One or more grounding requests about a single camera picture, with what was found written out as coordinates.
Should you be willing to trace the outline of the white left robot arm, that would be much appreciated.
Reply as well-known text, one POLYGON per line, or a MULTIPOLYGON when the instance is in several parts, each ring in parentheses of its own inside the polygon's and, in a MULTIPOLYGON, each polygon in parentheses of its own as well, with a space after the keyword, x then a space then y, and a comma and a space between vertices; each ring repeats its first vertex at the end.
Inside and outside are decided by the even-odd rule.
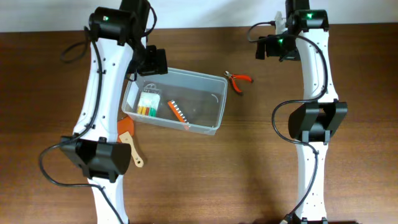
POLYGON ((129 223, 124 208, 123 175, 131 147, 118 142, 118 106, 127 75, 167 73, 165 50, 147 46, 149 1, 122 1, 117 9, 97 7, 82 43, 91 50, 91 66, 80 117, 60 150, 81 169, 95 198, 98 223, 129 223))

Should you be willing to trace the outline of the clear case of coloured bits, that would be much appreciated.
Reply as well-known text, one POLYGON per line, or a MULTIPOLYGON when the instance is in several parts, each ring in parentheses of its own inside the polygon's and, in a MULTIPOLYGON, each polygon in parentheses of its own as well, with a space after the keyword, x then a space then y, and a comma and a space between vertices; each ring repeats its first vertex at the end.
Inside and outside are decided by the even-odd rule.
POLYGON ((141 91, 136 113, 140 115, 156 117, 160 105, 161 90, 155 83, 147 84, 141 91))

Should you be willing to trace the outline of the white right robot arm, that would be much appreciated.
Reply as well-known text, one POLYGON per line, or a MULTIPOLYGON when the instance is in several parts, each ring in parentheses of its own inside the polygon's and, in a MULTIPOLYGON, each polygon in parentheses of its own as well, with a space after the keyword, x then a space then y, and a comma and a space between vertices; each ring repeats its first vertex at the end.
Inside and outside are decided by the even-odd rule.
POLYGON ((324 203, 325 158, 331 138, 344 120, 348 105, 338 98, 328 58, 329 23, 325 10, 310 8, 308 0, 286 0, 286 15, 278 12, 269 25, 274 35, 260 36, 256 58, 299 61, 303 98, 288 120, 289 136, 298 158, 298 200, 282 223, 327 223, 324 203))

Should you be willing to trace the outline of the clear plastic storage box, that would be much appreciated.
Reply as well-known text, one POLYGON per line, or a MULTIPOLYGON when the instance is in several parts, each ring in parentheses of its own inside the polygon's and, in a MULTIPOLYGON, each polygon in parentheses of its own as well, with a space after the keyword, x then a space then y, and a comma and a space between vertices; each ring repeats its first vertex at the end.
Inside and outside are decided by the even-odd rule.
POLYGON ((228 82, 223 77, 169 68, 166 74, 139 76, 129 82, 121 109, 135 122, 214 135, 221 126, 227 91, 228 82), (156 117, 136 113, 141 91, 149 83, 161 90, 156 117), (170 100, 176 102, 188 123, 180 122, 173 114, 167 104, 170 100))

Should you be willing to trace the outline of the orange bit holder strip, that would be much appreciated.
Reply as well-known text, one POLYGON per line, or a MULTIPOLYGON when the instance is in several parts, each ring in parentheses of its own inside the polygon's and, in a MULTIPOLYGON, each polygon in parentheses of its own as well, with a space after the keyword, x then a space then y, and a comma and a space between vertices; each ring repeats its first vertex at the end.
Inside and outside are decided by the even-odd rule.
POLYGON ((180 110, 180 108, 178 107, 178 105, 176 104, 176 102, 174 100, 170 100, 167 102, 169 108, 172 110, 173 114, 177 117, 177 119, 182 122, 182 123, 188 123, 186 117, 184 116, 184 114, 182 113, 182 111, 180 110))

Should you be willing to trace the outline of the orange scraper with wooden handle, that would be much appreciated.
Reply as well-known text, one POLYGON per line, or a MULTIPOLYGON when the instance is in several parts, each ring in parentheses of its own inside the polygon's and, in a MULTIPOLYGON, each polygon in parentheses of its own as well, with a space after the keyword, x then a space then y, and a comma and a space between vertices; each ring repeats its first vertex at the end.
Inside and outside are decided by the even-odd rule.
POLYGON ((142 168, 144 166, 144 160, 141 158, 139 153, 137 152, 133 135, 134 135, 134 122, 133 120, 127 116, 118 121, 118 141, 121 143, 129 144, 131 147, 131 156, 137 167, 142 168))

